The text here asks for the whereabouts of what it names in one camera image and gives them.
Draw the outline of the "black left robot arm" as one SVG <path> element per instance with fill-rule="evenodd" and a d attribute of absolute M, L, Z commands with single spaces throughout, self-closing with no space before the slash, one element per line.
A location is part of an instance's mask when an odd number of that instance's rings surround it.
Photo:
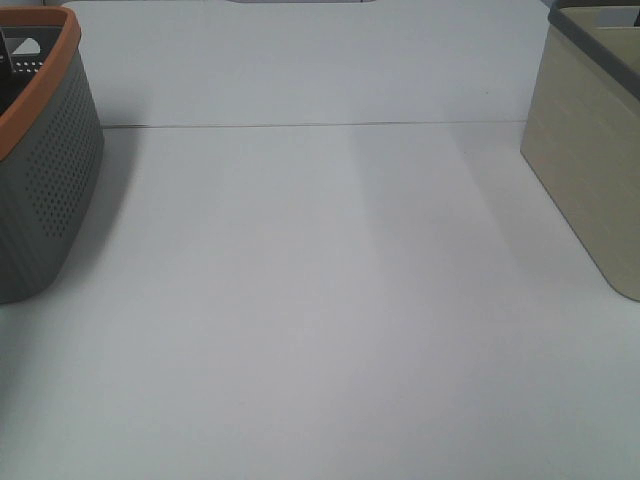
<path fill-rule="evenodd" d="M 12 76 L 12 73 L 11 57 L 7 50 L 4 34 L 0 31 L 0 80 L 5 81 Z"/>

